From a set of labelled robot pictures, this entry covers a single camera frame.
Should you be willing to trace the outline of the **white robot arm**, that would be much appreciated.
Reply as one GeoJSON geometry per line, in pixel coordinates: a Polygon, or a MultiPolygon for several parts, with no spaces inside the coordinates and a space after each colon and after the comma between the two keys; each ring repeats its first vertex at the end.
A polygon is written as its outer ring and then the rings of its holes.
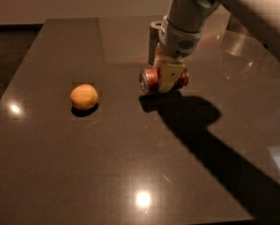
{"type": "Polygon", "coordinates": [[[159,92],[168,92],[178,81],[184,71],[181,59],[196,49],[203,25],[220,6],[280,61],[280,0],[172,0],[159,30],[159,92]]]}

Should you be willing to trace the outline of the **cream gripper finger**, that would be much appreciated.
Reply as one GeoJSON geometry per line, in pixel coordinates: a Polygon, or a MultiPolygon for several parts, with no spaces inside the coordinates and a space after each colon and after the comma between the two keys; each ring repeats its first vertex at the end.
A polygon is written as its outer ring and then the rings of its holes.
{"type": "Polygon", "coordinates": [[[186,68],[182,62],[167,62],[160,67],[158,91],[166,93],[170,90],[181,89],[186,86],[186,68]]]}
{"type": "Polygon", "coordinates": [[[163,62],[163,53],[161,51],[160,45],[157,44],[155,48],[154,67],[159,68],[162,62],[163,62]]]}

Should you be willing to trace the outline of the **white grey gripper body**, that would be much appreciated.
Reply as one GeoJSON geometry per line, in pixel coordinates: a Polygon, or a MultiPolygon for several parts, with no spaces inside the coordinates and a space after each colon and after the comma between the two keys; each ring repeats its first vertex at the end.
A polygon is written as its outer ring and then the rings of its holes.
{"type": "Polygon", "coordinates": [[[187,57],[197,47],[208,17],[218,8],[214,0],[172,0],[161,23],[159,45],[170,57],[187,57]]]}

